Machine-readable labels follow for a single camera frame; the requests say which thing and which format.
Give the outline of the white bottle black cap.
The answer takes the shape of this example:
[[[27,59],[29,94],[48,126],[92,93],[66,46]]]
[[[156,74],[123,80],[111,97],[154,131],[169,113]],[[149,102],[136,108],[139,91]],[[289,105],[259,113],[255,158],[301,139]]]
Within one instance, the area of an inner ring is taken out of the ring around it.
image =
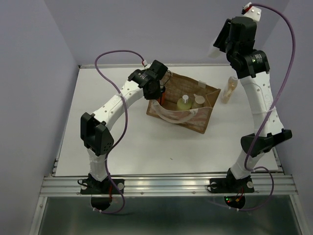
[[[213,47],[209,50],[208,52],[208,57],[209,58],[213,58],[213,59],[216,59],[220,56],[221,52],[218,48],[216,47]]]

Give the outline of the amber liquid clear bottle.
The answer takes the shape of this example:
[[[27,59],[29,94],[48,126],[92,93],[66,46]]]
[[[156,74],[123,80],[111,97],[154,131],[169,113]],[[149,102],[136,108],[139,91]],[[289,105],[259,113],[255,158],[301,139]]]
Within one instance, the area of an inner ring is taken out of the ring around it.
[[[228,79],[228,82],[223,90],[222,96],[221,96],[221,101],[224,104],[227,104],[228,101],[230,100],[230,97],[232,96],[232,93],[238,86],[238,78],[235,76],[231,76]]]

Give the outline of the brown burlap canvas bag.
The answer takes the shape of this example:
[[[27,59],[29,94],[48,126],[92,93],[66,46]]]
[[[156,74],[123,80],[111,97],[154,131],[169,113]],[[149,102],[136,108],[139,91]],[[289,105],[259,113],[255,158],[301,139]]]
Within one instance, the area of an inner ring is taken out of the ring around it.
[[[221,90],[170,71],[160,84],[165,92],[149,101],[146,114],[204,134]]]

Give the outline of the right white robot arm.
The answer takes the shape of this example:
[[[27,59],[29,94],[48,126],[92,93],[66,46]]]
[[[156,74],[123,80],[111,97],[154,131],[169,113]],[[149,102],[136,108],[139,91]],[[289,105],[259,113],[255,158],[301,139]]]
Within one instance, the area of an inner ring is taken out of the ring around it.
[[[276,145],[292,137],[276,111],[270,86],[266,54],[254,48],[257,23],[248,17],[227,19],[213,46],[226,54],[248,98],[254,132],[241,137],[242,151],[229,169],[225,185],[236,191],[243,185],[257,162]]]

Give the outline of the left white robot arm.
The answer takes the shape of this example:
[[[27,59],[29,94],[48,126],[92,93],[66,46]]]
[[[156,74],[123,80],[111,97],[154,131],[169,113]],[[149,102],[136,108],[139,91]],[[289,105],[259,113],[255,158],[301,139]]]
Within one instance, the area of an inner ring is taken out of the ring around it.
[[[111,129],[116,121],[136,101],[161,97],[160,81],[168,72],[168,67],[154,60],[144,70],[131,73],[123,87],[101,108],[92,114],[84,113],[80,119],[80,137],[89,154],[92,187],[98,193],[109,187],[105,170],[105,156],[114,145]]]

